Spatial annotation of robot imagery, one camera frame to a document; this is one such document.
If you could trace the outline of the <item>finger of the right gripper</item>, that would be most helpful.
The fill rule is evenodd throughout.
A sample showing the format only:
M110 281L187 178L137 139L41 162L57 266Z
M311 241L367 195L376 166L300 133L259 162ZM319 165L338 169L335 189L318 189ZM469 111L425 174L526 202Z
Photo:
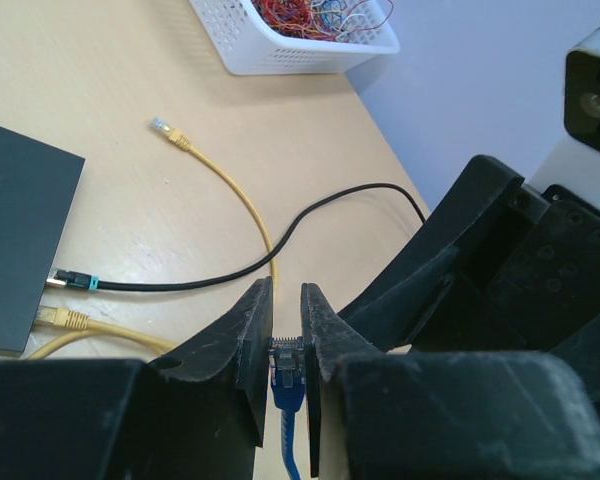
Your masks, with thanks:
M523 182L492 156L471 158L416 234L340 318L383 351L412 340Z
M540 204L487 296L529 349L577 372L600 416L600 211L557 184Z

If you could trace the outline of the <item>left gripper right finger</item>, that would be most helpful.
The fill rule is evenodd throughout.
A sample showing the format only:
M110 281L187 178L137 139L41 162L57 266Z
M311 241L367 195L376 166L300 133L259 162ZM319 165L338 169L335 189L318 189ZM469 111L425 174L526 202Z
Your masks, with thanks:
M385 353L301 288L318 479L600 479L600 421L562 360Z

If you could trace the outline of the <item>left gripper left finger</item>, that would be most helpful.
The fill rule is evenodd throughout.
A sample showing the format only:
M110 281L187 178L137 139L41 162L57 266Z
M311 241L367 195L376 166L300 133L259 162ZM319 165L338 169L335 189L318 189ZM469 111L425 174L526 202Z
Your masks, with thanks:
M273 286L151 362L0 361L0 479L249 479Z

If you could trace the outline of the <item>small black network switch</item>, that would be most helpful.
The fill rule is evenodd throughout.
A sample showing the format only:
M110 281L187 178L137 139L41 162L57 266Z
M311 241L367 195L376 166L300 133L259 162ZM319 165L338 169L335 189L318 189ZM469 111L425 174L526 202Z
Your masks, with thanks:
M25 349L84 163L0 126L0 356Z

